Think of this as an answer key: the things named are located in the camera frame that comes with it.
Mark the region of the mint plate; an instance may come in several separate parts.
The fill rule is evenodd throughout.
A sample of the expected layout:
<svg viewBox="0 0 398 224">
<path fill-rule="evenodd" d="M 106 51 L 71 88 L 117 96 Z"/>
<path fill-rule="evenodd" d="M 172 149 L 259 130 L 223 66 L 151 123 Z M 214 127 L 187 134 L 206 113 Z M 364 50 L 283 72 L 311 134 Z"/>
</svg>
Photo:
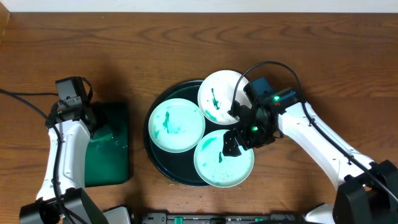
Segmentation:
<svg viewBox="0 0 398 224">
<path fill-rule="evenodd" d="M 149 135 L 161 150 L 185 152 L 195 147 L 205 133 L 205 117 L 193 102 L 174 98 L 155 107 L 149 117 Z"/>
<path fill-rule="evenodd" d="M 215 187 L 227 188 L 243 182 L 254 167 L 254 151 L 239 147 L 238 157 L 224 156 L 223 137 L 225 129 L 212 131 L 197 144 L 193 163 L 198 175 Z"/>
</svg>

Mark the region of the green sponge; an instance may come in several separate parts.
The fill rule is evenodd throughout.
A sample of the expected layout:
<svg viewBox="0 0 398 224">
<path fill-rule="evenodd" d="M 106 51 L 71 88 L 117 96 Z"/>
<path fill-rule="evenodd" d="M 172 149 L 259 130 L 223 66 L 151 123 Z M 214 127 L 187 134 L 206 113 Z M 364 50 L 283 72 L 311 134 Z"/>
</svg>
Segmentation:
<svg viewBox="0 0 398 224">
<path fill-rule="evenodd" d="M 112 129 L 106 125 L 102 128 L 99 128 L 90 139 L 90 142 L 101 142 L 101 141 L 109 141 L 113 138 Z"/>
</svg>

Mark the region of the mint plate front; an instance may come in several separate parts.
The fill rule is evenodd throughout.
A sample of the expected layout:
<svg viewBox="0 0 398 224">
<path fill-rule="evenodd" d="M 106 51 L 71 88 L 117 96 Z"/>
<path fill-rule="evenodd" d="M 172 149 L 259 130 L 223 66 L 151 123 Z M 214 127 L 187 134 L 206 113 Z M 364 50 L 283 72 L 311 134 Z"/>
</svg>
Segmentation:
<svg viewBox="0 0 398 224">
<path fill-rule="evenodd" d="M 254 167 L 254 151 L 239 147 L 238 157 L 224 156 L 223 137 L 225 129 L 212 131 L 197 144 L 193 163 L 198 175 L 215 187 L 227 188 L 243 182 Z"/>
</svg>

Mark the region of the white plate with green stain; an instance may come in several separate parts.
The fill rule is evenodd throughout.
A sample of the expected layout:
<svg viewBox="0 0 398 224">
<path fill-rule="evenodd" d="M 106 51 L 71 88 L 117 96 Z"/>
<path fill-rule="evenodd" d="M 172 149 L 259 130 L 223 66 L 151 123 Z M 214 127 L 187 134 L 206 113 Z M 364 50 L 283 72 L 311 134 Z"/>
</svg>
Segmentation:
<svg viewBox="0 0 398 224">
<path fill-rule="evenodd" d="M 241 74 L 233 70 L 220 70 L 207 76 L 198 91 L 198 105 L 205 118 L 215 124 L 231 125 L 238 119 L 228 114 L 233 93 Z"/>
</svg>

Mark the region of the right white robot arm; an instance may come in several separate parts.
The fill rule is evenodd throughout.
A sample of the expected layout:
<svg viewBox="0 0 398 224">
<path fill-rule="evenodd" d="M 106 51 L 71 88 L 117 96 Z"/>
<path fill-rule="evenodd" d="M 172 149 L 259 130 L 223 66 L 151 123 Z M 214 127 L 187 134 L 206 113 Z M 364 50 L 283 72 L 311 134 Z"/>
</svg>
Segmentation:
<svg viewBox="0 0 398 224">
<path fill-rule="evenodd" d="M 308 212 L 307 223 L 397 223 L 397 167 L 392 162 L 374 162 L 354 149 L 294 90 L 248 97 L 251 108 L 234 104 L 240 125 L 224 135 L 224 156 L 273 143 L 279 132 L 304 149 L 336 189 L 334 204 Z"/>
</svg>

